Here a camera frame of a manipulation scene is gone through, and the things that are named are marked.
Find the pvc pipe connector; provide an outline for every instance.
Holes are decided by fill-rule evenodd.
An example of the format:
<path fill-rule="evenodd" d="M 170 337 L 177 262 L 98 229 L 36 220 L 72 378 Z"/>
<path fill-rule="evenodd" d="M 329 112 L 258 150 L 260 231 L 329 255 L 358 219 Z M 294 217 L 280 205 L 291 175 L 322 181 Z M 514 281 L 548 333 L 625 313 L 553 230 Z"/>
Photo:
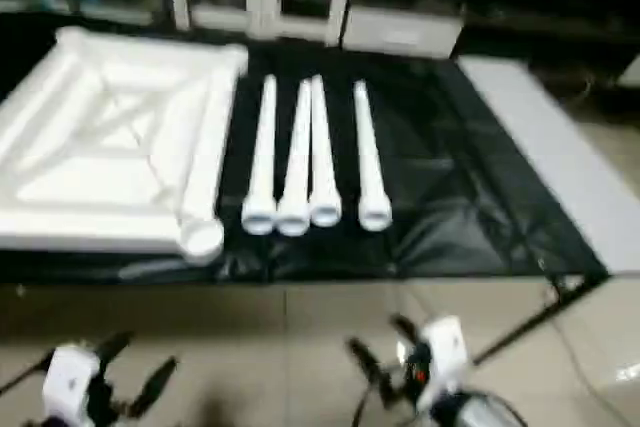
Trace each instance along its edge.
<path fill-rule="evenodd" d="M 276 133 L 276 78 L 267 76 L 262 91 L 262 105 L 249 193 L 242 204 L 242 227 L 252 235 L 269 234 L 276 221 L 273 198 L 273 158 Z"/>
<path fill-rule="evenodd" d="M 361 189 L 358 217 L 365 230 L 379 232 L 391 225 L 391 202 L 384 191 L 371 107 L 364 81 L 356 82 L 354 96 Z"/>
<path fill-rule="evenodd" d="M 298 105 L 291 134 L 291 147 L 284 193 L 278 204 L 277 227 L 281 234 L 297 237 L 309 228 L 309 134 L 311 127 L 311 84 L 300 83 Z"/>
<path fill-rule="evenodd" d="M 311 221 L 318 227 L 331 227 L 340 221 L 342 203 L 333 172 L 331 139 L 322 77 L 311 79 L 311 149 L 313 187 L 309 197 Z"/>

